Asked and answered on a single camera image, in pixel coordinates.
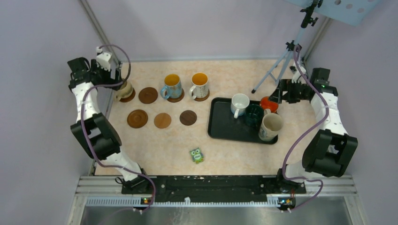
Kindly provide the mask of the black mug orange inside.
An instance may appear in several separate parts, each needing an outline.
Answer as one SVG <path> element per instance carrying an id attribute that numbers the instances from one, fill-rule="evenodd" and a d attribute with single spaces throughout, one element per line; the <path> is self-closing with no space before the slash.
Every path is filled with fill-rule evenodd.
<path id="1" fill-rule="evenodd" d="M 271 100 L 269 100 L 269 97 L 263 97 L 260 100 L 260 106 L 266 110 L 266 109 L 270 109 L 272 113 L 276 113 L 277 109 L 279 107 L 279 104 L 276 102 L 273 102 Z"/>

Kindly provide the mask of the tall cream patterned mug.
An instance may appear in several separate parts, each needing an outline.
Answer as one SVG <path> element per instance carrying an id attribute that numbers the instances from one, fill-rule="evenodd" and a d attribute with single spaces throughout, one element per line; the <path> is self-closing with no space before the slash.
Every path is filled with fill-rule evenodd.
<path id="1" fill-rule="evenodd" d="M 271 141 L 280 133 L 282 128 L 283 118 L 279 114 L 271 112 L 270 109 L 265 109 L 260 124 L 259 138 L 263 141 Z"/>

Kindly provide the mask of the dark green mug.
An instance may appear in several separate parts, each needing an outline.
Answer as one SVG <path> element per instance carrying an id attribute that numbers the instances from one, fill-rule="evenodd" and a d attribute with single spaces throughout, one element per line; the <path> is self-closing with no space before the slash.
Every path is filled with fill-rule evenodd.
<path id="1" fill-rule="evenodd" d="M 261 106 L 250 104 L 245 110 L 244 121 L 247 126 L 257 128 L 264 116 L 264 110 Z"/>

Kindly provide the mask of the beige round mug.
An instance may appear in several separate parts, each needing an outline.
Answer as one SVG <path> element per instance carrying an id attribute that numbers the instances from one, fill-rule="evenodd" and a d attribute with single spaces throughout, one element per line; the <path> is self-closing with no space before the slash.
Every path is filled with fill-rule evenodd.
<path id="1" fill-rule="evenodd" d="M 130 82 L 125 82 L 120 89 L 115 93 L 115 100 L 120 101 L 121 98 L 128 97 L 133 91 L 133 86 Z"/>

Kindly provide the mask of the plain white mug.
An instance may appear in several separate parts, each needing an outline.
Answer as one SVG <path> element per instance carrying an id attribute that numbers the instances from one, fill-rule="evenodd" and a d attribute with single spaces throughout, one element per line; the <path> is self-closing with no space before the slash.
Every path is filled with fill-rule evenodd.
<path id="1" fill-rule="evenodd" d="M 237 119 L 239 116 L 244 115 L 249 104 L 250 99 L 247 95 L 242 93 L 235 94 L 231 99 L 230 106 L 233 117 Z"/>

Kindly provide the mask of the black serving tray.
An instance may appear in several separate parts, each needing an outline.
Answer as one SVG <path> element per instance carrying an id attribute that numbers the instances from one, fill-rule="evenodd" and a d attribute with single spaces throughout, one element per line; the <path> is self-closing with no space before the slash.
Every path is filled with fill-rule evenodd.
<path id="1" fill-rule="evenodd" d="M 245 124 L 243 116 L 237 119 L 230 110 L 231 98 L 215 97 L 211 101 L 207 133 L 215 139 L 247 143 L 275 144 L 278 136 L 270 141 L 259 138 L 259 130 Z"/>

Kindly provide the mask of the blue mug yellow inside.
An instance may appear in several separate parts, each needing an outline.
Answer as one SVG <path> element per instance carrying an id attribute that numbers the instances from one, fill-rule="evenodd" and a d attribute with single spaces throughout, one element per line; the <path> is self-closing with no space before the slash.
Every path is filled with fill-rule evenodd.
<path id="1" fill-rule="evenodd" d="M 161 97 L 165 100 L 176 99 L 181 97 L 182 93 L 183 88 L 180 77 L 176 74 L 167 75 L 164 79 L 164 86 L 160 91 Z"/>

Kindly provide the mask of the white mug yellow inside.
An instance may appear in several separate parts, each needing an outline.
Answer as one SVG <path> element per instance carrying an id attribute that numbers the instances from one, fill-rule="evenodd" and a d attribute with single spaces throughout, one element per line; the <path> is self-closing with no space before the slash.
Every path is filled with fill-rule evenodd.
<path id="1" fill-rule="evenodd" d="M 189 90 L 190 97 L 203 98 L 209 91 L 208 76 L 204 73 L 196 73 L 191 78 L 192 86 Z"/>

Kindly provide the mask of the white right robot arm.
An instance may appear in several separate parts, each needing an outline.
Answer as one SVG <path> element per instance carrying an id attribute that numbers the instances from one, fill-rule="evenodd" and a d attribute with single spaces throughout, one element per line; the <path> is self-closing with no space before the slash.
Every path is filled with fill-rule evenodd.
<path id="1" fill-rule="evenodd" d="M 294 184 L 317 174 L 324 177 L 341 177 L 357 147 L 357 138 L 348 135 L 344 128 L 337 102 L 337 88 L 329 84 L 330 70 L 314 68 L 309 83 L 300 81 L 297 71 L 292 79 L 280 80 L 270 100 L 281 103 L 298 103 L 308 100 L 316 117 L 317 133 L 306 147 L 302 160 L 295 164 L 284 163 L 277 172 L 275 187 L 288 193 Z"/>

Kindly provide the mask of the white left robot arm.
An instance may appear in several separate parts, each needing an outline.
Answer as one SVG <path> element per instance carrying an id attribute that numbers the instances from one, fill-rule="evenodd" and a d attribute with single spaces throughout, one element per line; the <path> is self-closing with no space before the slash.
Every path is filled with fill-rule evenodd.
<path id="1" fill-rule="evenodd" d="M 98 165 L 116 169 L 122 175 L 120 184 L 144 194 L 150 189 L 150 180 L 139 164 L 122 150 L 120 136 L 98 107 L 99 88 L 118 91 L 127 82 L 127 78 L 121 76 L 121 65 L 111 74 L 112 54 L 103 48 L 103 45 L 96 47 L 95 59 L 80 57 L 68 61 L 71 69 L 68 88 L 77 104 L 77 119 L 70 130 Z"/>

